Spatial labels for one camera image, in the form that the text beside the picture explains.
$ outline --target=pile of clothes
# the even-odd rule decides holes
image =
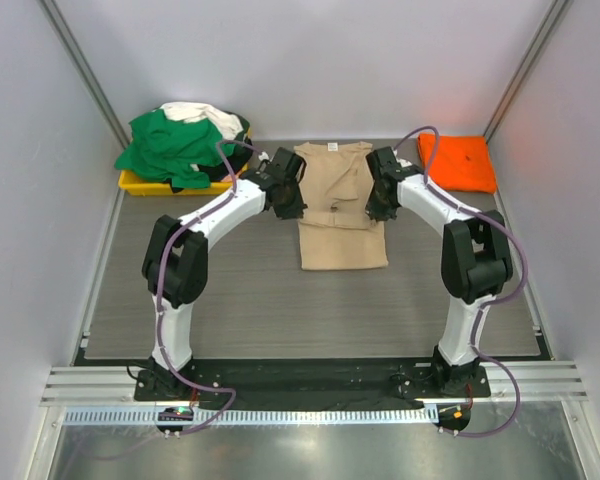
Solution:
[[[168,183],[174,192],[207,188],[228,174],[216,144],[222,139],[250,143],[249,123],[206,103],[171,102],[131,121],[133,140],[115,167],[149,182]],[[251,158],[245,147],[222,151],[238,172]]]

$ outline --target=folded shirt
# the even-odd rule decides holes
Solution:
[[[433,134],[421,133],[418,136],[418,151],[425,167],[434,143]],[[493,194],[498,189],[484,137],[441,136],[429,175],[445,190]]]

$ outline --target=white cloth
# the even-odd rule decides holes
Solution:
[[[169,120],[175,122],[195,123],[208,118],[225,140],[233,140],[242,131],[240,119],[236,115],[218,110],[207,103],[170,102],[160,108]]]

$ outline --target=folded orange cloth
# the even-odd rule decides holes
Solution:
[[[421,133],[418,151],[426,167],[435,136]],[[496,193],[496,175],[484,137],[440,137],[440,147],[429,171],[431,179],[445,190]]]

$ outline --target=white wall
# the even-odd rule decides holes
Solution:
[[[22,478],[77,338],[115,193],[105,125],[38,4],[0,2],[0,480]]]
[[[481,135],[550,0],[58,0],[122,123],[173,100],[259,139]]]
[[[551,345],[600,419],[600,0],[573,2],[491,152]]]

